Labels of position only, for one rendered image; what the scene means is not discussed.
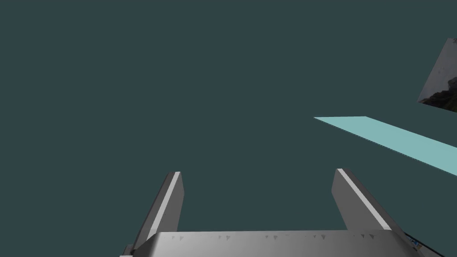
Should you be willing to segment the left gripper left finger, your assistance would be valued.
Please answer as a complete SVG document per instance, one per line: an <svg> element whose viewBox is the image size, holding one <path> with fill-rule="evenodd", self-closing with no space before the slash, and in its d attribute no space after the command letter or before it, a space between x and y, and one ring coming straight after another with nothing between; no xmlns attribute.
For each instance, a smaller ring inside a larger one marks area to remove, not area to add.
<svg viewBox="0 0 457 257"><path fill-rule="evenodd" d="M133 244L138 249L158 232L176 232L179 224L184 187L181 172L169 173L144 220Z"/></svg>

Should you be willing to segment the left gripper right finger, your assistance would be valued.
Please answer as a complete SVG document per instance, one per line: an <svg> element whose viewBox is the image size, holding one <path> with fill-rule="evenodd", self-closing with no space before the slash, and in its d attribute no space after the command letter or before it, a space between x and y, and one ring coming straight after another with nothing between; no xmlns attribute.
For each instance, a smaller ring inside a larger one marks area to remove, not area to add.
<svg viewBox="0 0 457 257"><path fill-rule="evenodd" d="M401 230L350 170L336 169L331 192L347 229Z"/></svg>

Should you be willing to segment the grey landscape wall picture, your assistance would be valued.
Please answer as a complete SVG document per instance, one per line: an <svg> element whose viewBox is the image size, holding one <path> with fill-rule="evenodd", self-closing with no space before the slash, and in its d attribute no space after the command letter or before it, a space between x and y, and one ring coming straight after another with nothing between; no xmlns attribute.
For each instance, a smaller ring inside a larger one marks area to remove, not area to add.
<svg viewBox="0 0 457 257"><path fill-rule="evenodd" d="M418 103L457 113L457 38L447 38Z"/></svg>

